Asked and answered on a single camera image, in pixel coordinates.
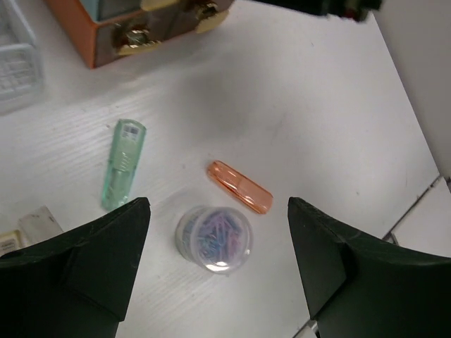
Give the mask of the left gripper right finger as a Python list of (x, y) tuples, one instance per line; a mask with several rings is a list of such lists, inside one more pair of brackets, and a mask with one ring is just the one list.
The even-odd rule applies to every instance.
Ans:
[(321, 337), (449, 337), (450, 259), (406, 249), (288, 201), (310, 318)]

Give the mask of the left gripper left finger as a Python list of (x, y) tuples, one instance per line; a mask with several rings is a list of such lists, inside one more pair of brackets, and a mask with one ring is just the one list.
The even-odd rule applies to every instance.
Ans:
[(125, 320), (151, 210), (136, 198), (1, 257), (2, 337), (115, 337)]

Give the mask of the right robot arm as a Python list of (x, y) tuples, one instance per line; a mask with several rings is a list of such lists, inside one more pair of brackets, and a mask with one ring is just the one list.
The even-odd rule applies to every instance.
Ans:
[(363, 22), (372, 11), (381, 9), (382, 0), (261, 0), (260, 3), (294, 10), (318, 17), (334, 15)]

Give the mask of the teal drawer box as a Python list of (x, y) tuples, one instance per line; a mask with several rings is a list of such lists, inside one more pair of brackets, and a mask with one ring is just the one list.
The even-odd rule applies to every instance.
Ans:
[(46, 0), (88, 68), (142, 54), (168, 40), (208, 32), (228, 16), (232, 2)]

